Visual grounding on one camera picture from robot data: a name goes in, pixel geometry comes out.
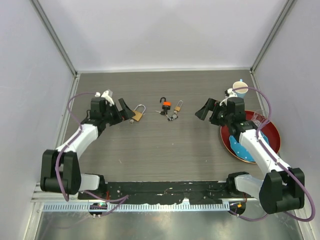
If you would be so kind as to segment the small brass padlock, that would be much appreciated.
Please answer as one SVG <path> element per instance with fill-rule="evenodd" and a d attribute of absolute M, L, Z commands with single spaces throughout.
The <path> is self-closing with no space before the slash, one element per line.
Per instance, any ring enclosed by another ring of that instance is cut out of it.
<path fill-rule="evenodd" d="M 183 105 L 183 101 L 182 100 L 179 100 L 177 105 L 175 106 L 174 108 L 174 111 L 176 112 L 180 112 L 181 111 L 181 108 L 182 108 L 182 105 Z"/>

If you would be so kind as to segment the orange black padlock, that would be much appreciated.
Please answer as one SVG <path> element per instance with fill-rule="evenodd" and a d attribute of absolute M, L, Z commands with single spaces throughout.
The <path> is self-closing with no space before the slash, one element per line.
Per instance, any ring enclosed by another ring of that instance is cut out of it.
<path fill-rule="evenodd" d="M 169 111 L 171 109 L 171 102 L 167 101 L 166 97 L 161 97 L 159 100 L 160 103 L 162 103 L 162 110 L 163 111 Z"/>

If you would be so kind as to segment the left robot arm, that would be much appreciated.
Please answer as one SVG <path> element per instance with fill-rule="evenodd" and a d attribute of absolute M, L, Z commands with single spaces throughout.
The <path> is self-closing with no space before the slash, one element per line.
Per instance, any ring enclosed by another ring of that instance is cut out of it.
<path fill-rule="evenodd" d="M 113 101 L 104 97 L 93 97 L 86 118 L 78 130 L 61 146 L 47 149 L 42 155 L 40 189 L 44 192 L 69 195 L 89 191 L 93 198 L 100 200 L 107 192 L 98 174 L 81 173 L 79 159 L 88 146 L 97 140 L 107 126 L 114 126 L 130 120 L 135 113 L 125 101 L 119 100 L 122 110 Z"/>

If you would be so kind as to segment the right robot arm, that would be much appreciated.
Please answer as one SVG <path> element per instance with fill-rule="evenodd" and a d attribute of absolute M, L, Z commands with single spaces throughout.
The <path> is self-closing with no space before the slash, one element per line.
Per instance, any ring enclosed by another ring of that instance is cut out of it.
<path fill-rule="evenodd" d="M 304 173 L 300 168 L 292 168 L 285 163 L 267 144 L 258 127 L 246 119 L 244 100 L 230 97 L 226 103 L 220 103 L 209 98 L 195 116 L 204 120 L 208 112 L 212 112 L 210 123 L 226 126 L 230 135 L 248 151 L 264 174 L 264 179 L 259 180 L 246 172 L 232 173 L 231 182 L 225 186 L 226 193 L 233 198 L 242 193 L 256 198 L 267 214 L 303 208 Z"/>

